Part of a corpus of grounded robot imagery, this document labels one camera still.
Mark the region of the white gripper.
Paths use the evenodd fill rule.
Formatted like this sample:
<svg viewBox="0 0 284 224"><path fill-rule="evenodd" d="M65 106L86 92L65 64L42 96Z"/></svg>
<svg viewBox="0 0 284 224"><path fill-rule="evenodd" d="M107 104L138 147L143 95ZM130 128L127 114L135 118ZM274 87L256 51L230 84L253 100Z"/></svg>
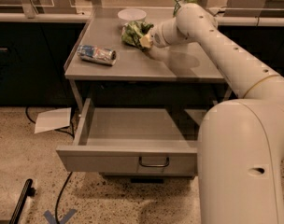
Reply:
<svg viewBox="0 0 284 224"><path fill-rule="evenodd" d="M150 34L143 35L140 39L142 48L150 49L152 45L164 48L175 45L179 41L177 22L175 19L155 24Z"/></svg>

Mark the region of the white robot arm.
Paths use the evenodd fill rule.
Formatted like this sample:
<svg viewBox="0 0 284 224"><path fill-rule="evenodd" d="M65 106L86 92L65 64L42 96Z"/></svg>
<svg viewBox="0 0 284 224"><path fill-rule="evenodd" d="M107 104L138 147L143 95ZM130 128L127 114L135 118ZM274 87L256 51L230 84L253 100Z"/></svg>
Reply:
<svg viewBox="0 0 284 224"><path fill-rule="evenodd" d="M284 77L219 32L199 5L149 30L145 47L198 43L235 99L205 115L197 167L202 224L284 224Z"/></svg>

